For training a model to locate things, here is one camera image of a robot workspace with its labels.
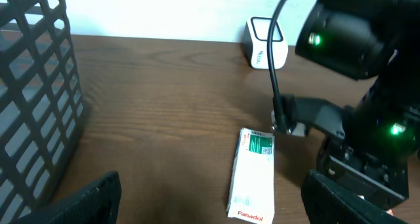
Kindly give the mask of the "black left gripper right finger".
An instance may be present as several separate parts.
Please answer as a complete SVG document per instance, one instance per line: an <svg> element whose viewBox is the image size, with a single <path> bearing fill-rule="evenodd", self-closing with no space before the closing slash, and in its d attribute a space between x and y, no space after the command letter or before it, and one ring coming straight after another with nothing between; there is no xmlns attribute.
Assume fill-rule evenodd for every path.
<svg viewBox="0 0 420 224"><path fill-rule="evenodd" d="M301 199L311 223L405 223L315 170L309 171L303 181Z"/></svg>

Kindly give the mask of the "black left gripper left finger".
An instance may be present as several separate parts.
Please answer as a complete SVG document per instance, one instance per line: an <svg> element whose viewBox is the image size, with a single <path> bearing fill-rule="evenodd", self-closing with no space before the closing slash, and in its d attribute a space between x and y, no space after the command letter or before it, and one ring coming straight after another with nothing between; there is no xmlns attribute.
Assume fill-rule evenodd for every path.
<svg viewBox="0 0 420 224"><path fill-rule="evenodd" d="M117 171L109 171L66 198L14 221L14 224L116 224L121 201Z"/></svg>

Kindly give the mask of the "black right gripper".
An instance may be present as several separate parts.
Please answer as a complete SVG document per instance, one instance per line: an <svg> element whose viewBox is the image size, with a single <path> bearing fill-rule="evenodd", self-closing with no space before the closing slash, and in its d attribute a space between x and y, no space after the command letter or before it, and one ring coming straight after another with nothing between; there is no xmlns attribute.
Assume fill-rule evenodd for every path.
<svg viewBox="0 0 420 224"><path fill-rule="evenodd" d="M383 210L392 209L409 198L406 161L388 166L370 154L360 156L351 147L330 137L323 140L319 149L316 170Z"/></svg>

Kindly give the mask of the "white green carton box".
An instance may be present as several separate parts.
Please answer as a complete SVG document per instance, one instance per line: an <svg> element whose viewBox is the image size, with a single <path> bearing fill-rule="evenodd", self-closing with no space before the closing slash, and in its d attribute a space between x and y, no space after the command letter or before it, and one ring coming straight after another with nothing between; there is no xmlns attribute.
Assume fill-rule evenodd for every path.
<svg viewBox="0 0 420 224"><path fill-rule="evenodd" d="M271 224L274 201L274 135L242 128L236 147L227 216Z"/></svg>

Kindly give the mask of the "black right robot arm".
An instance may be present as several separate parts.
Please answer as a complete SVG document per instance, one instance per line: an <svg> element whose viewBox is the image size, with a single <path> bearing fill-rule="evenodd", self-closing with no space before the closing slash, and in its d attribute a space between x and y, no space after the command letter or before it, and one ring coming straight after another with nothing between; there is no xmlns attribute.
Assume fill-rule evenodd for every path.
<svg viewBox="0 0 420 224"><path fill-rule="evenodd" d="M405 202L407 160L419 149L419 0L317 0L295 52L374 79L355 107L292 100L292 121L326 135L316 169L381 209Z"/></svg>

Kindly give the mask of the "grey plastic shopping basket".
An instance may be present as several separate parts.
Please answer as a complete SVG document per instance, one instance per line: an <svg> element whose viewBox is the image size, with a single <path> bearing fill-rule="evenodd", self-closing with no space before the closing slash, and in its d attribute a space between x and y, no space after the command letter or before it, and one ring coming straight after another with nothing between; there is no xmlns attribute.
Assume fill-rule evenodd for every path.
<svg viewBox="0 0 420 224"><path fill-rule="evenodd" d="M1 222L53 197L83 130L66 0L1 0Z"/></svg>

